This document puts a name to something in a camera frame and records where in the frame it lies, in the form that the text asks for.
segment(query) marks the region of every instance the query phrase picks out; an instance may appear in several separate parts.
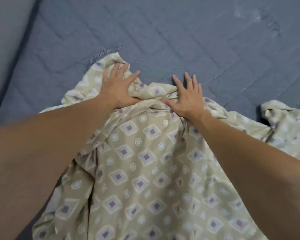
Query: hand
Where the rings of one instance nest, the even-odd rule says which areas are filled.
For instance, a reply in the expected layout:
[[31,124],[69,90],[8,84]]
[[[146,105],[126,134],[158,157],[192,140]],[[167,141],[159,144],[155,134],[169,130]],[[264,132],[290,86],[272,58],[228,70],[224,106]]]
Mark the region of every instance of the hand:
[[104,69],[102,87],[99,96],[109,100],[114,109],[120,109],[134,105],[141,101],[140,99],[131,97],[128,92],[130,84],[136,80],[140,74],[140,71],[135,72],[127,79],[123,79],[124,73],[128,67],[128,64],[124,64],[122,67],[120,67],[120,64],[116,63],[111,70],[110,78],[108,78],[107,70]]
[[193,122],[194,120],[200,120],[203,115],[210,113],[204,110],[202,88],[201,84],[197,83],[196,76],[193,75],[191,79],[186,72],[184,77],[187,81],[187,89],[184,88],[182,82],[175,75],[172,76],[179,90],[179,102],[175,103],[169,99],[163,99],[162,102],[167,104],[179,116]]

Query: bare skin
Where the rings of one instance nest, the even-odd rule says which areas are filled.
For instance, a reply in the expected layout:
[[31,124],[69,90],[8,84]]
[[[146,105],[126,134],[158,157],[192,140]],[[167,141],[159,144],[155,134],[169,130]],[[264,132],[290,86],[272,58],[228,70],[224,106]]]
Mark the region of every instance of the bare skin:
[[78,151],[115,108],[140,100],[128,94],[136,72],[116,64],[96,98],[0,127],[0,239],[15,239],[50,195]]
[[196,76],[185,78],[187,89],[173,76],[179,103],[163,102],[200,131],[267,238],[300,239],[300,161],[212,117]]
[[[139,72],[123,80],[126,69],[115,65],[109,80],[105,73],[94,99],[0,127],[0,239],[14,239],[30,222],[113,109],[139,101],[128,94]],[[173,76],[180,102],[163,102],[200,130],[264,234],[270,240],[300,239],[300,161],[213,118],[204,110],[195,76],[185,77],[187,89]]]

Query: forearm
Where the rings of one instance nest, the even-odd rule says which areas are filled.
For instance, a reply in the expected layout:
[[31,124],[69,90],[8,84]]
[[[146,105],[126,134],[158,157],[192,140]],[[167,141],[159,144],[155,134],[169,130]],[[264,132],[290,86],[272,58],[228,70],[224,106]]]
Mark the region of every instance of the forearm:
[[300,239],[300,161],[211,116],[192,122],[264,234]]
[[[0,221],[5,239],[15,238],[40,210],[63,170],[113,109],[98,96],[0,128],[0,219],[9,216]],[[7,221],[11,228],[4,231]]]

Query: person's right arm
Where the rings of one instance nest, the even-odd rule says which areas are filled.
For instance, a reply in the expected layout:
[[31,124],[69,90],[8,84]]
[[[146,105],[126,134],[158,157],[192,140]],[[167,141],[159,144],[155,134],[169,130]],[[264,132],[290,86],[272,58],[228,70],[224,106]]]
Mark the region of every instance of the person's right arm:
[[179,103],[163,102],[202,134],[251,217],[270,240],[300,239],[300,161],[211,116],[201,85],[173,76]]

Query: wrinkled fabric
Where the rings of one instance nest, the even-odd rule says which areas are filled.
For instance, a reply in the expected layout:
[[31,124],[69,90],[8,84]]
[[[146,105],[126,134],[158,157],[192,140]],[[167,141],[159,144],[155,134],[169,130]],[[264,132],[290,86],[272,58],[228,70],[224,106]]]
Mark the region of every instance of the wrinkled fabric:
[[[116,62],[125,63],[118,53],[95,63],[61,106],[44,111],[97,96],[103,70],[109,74]],[[177,100],[177,88],[137,78],[129,93],[143,101],[114,110],[91,136],[34,225],[33,238],[265,239],[199,131],[160,101]],[[214,117],[300,160],[300,109],[264,103],[269,127],[204,101]]]

